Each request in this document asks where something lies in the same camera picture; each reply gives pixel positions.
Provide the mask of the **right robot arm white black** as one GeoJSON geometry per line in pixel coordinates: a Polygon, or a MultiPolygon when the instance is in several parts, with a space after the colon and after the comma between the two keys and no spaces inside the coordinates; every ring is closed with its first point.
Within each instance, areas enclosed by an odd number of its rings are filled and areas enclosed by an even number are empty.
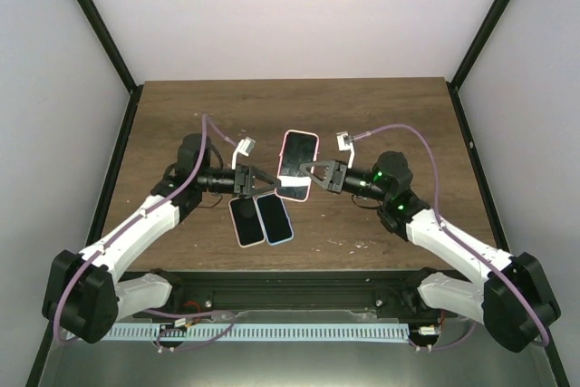
{"type": "Polygon", "coordinates": [[[403,153],[386,151],[371,169],[353,169],[339,160],[300,164],[301,173],[332,193],[375,199],[377,215],[390,233],[422,247],[461,273],[460,279],[429,272],[402,295],[415,317],[432,308],[482,324],[505,349],[519,353],[528,345],[546,346],[548,327],[561,310],[541,263],[492,247],[445,220],[411,189],[413,174],[403,153]],[[314,170],[324,168],[319,178],[314,170]]]}

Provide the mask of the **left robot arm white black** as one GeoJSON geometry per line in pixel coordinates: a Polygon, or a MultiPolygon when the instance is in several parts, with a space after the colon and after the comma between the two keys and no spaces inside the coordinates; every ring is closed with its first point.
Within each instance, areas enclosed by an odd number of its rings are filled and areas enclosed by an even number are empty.
{"type": "Polygon", "coordinates": [[[181,224],[204,193],[252,199],[280,185],[279,179],[255,166],[214,168],[211,158],[217,154],[207,134],[189,134],[175,162],[135,212],[80,252],[64,250],[54,258],[42,314],[57,341],[64,343],[62,333],[68,332],[96,343],[130,315],[155,308],[173,318],[184,310],[186,297],[166,277],[148,273],[125,281],[123,274],[153,242],[181,224]]]}

